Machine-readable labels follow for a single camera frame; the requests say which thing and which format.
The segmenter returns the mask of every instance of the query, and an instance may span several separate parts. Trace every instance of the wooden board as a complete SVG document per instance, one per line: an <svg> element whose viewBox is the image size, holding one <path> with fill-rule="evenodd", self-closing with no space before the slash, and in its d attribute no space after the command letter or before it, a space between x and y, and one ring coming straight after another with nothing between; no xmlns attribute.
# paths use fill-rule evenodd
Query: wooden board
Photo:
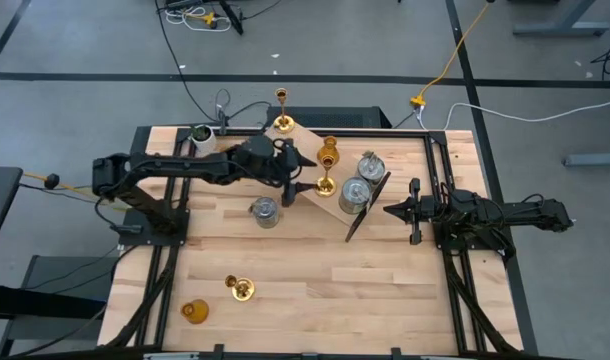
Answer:
<svg viewBox="0 0 610 360"><path fill-rule="evenodd" d="M153 128L147 151L171 154L176 128ZM455 182L485 195L471 132L447 133ZM225 148L243 138L219 139ZM194 180L191 225L174 279L164 349L211 351L456 354L441 254L429 226L423 243L410 246L409 226L382 207L403 200L412 177L430 194L423 143L413 139L339 138L343 154L360 156L369 148L381 156L392 176L350 243L347 225L298 197L273 229L261 229L247 214L258 196L280 198L280 190L253 181L213 186ZM440 157L436 157L440 168ZM162 197L165 180L140 186ZM509 343L521 347L505 270L490 251L470 253L479 303ZM113 338L139 305L151 256L141 247L118 265L99 344ZM248 302L236 301L224 286L228 274L252 279ZM191 325L180 315L183 303L201 298L210 315ZM468 343L473 344L464 311ZM150 324L155 323L157 308ZM151 342L155 326L150 325Z"/></svg>
<svg viewBox="0 0 610 360"><path fill-rule="evenodd" d="M316 154L323 147L323 138L295 124L294 129L287 134L281 134L274 127L267 129L265 135L270 139L294 139L294 145L304 157L316 162L317 167L304 167L298 177L298 181L302 183L315 184L316 180L325 175L325 169L318 162ZM356 166L361 159L363 152L368 149L363 149L363 152L356 154L355 151L345 147L337 147L340 154L339 162L329 171L329 177L336 182L336 192L330 197L321 197L315 191L306 191L301 193L302 196L308 198L311 202L318 205L324 211L327 211L341 222L351 225L356 219L356 215L350 215L338 206L338 197L341 194L341 188L345 181L356 174Z"/></svg>

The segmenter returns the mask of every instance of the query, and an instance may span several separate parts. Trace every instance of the metal tin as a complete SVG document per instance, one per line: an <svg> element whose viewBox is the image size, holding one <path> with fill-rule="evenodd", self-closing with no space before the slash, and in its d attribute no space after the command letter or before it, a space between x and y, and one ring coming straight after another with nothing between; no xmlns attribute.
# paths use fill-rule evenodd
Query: metal tin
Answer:
<svg viewBox="0 0 610 360"><path fill-rule="evenodd" d="M272 198L258 198L250 207L256 223L262 228L272 228L278 224L278 205Z"/></svg>
<svg viewBox="0 0 610 360"><path fill-rule="evenodd" d="M358 176L351 177L343 184L338 205L348 214L358 214L365 208L370 196L369 183Z"/></svg>
<svg viewBox="0 0 610 360"><path fill-rule="evenodd" d="M368 151L358 162L356 174L365 179L373 190L385 175L385 163L376 154Z"/></svg>

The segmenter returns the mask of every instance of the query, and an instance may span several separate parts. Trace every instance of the wooden table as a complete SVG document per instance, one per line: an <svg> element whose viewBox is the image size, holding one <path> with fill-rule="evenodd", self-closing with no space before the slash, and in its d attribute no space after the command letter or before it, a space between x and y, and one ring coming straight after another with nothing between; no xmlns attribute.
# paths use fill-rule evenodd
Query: wooden table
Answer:
<svg viewBox="0 0 610 360"><path fill-rule="evenodd" d="M147 152L171 154L176 130L152 128ZM472 133L446 134L456 186L485 196ZM219 146L243 139L219 138ZM457 353L443 260L431 227L422 224L423 242L411 246L410 226L382 210L408 196L412 177L420 178L421 194L431 193L422 141L339 138L338 147L355 158L373 150L392 172L349 243L343 241L347 225L303 196L281 209L275 228L262 229L248 207L259 196L279 200L279 190L251 180L229 186L193 180L188 238L178 258L164 350L212 351L215 344L225 344L228 352L389 354L400 347L403 354ZM435 157L442 169L440 156ZM161 198L165 182L150 178L139 185ZM141 246L119 263L99 344L113 338L140 304L151 252ZM482 309L507 341L521 348L500 256L470 251L470 258ZM224 285L229 274L255 282L253 299L238 302L232 297ZM191 325L180 308L198 298L209 304L209 317ZM461 308L473 349L469 313ZM157 311L155 304L150 324L155 324ZM154 327L149 326L146 343L152 342Z"/></svg>

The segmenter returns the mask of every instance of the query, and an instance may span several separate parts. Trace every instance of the silver canister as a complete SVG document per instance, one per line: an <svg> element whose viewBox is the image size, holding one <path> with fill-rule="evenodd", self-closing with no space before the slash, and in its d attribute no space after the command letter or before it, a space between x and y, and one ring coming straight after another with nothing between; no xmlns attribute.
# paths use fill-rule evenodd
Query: silver canister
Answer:
<svg viewBox="0 0 610 360"><path fill-rule="evenodd" d="M338 205L348 214L358 214L365 208L371 196L369 184L358 176L351 177L343 184L338 197Z"/></svg>
<svg viewBox="0 0 610 360"><path fill-rule="evenodd" d="M249 211L254 215L256 223L262 228L269 229L278 224L278 205L272 198L256 199L250 206Z"/></svg>
<svg viewBox="0 0 610 360"><path fill-rule="evenodd" d="M356 174L365 179L371 190L374 190L385 175L385 163L373 151L367 151L356 166Z"/></svg>

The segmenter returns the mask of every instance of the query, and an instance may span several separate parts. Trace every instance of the floor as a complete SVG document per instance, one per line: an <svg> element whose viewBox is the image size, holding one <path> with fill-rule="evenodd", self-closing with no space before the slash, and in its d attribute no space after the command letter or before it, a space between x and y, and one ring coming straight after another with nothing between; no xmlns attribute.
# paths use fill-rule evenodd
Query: floor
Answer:
<svg viewBox="0 0 610 360"><path fill-rule="evenodd" d="M272 2L238 4L252 14ZM474 77L561 82L556 88L479 86L482 106L541 117L610 100L605 86L582 88L588 87L583 82L600 80L600 65L589 62L610 47L610 31L582 39L511 34L512 24L554 19L572 2L499 0L490 6L466 41ZM461 24L468 26L484 1L455 3ZM0 37L19 4L0 0ZM31 0L0 55L0 73L173 74L154 10L153 2L144 0ZM610 0L594 4L583 20L610 22ZM436 0L284 0L245 27L240 37L166 24L188 74L434 77L454 48L445 2ZM462 79L461 66L455 63L447 76ZM93 158L129 151L136 126L204 121L178 82L110 80L0 80L0 165L56 172L64 182L84 185L90 183ZM279 86L290 90L291 105L378 105L392 122L409 113L409 98L422 87L189 84L210 112L220 88L232 94L228 109L233 112L252 101L274 101ZM469 101L460 85L434 86L426 99L424 120L430 128L443 126L451 104ZM258 107L233 122L254 125L263 119L264 109ZM492 115L484 122L506 201L540 192L563 201L577 220L564 234L513 230L539 352L610 359L610 168L567 169L560 162L569 153L610 152L610 107L538 124ZM408 121L402 127L419 126ZM456 110L450 128L473 130L471 112ZM91 206L21 189L0 233L0 284L18 286L34 254L99 255L116 239ZM0 334L3 327L0 322Z"/></svg>

